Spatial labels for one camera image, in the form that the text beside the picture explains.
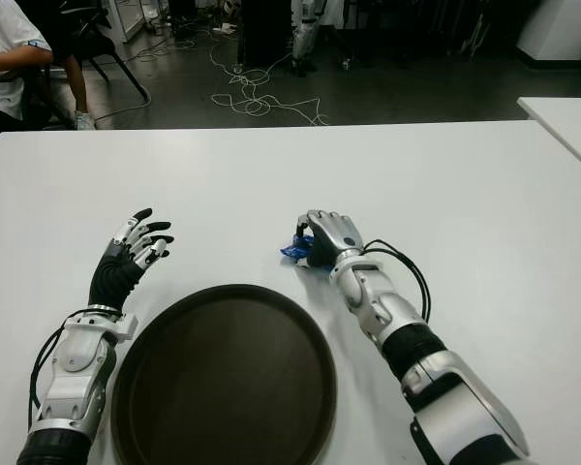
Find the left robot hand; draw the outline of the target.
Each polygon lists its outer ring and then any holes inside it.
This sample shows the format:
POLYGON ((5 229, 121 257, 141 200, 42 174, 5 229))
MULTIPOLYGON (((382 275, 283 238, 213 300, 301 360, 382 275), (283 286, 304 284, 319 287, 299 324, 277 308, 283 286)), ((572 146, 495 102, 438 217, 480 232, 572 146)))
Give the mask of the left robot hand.
POLYGON ((146 222, 152 213, 145 208, 133 214, 109 240, 91 280, 89 308, 121 311, 147 269, 169 255, 171 222, 146 222))

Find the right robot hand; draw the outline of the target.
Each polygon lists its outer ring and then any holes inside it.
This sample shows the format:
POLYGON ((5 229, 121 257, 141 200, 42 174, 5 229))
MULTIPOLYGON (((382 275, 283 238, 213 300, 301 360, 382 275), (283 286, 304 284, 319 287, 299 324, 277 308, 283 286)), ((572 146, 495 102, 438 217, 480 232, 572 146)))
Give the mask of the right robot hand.
POLYGON ((363 239, 349 216, 324 210, 309 210, 297 220, 296 235, 304 242, 304 233, 312 232, 313 242, 304 258, 297 260, 303 267, 332 268, 346 256, 360 255, 363 239))

